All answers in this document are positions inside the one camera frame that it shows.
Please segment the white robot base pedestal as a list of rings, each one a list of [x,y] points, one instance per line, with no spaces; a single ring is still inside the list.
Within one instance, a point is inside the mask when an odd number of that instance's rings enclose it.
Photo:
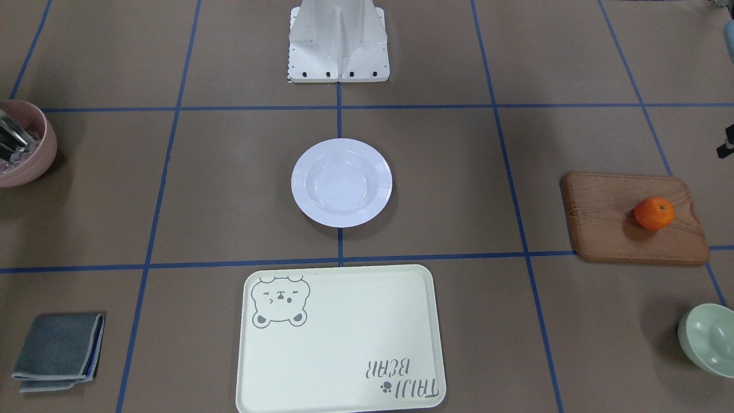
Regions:
[[[385,82],[391,76],[385,11],[372,1],[303,1],[290,10],[287,79]]]

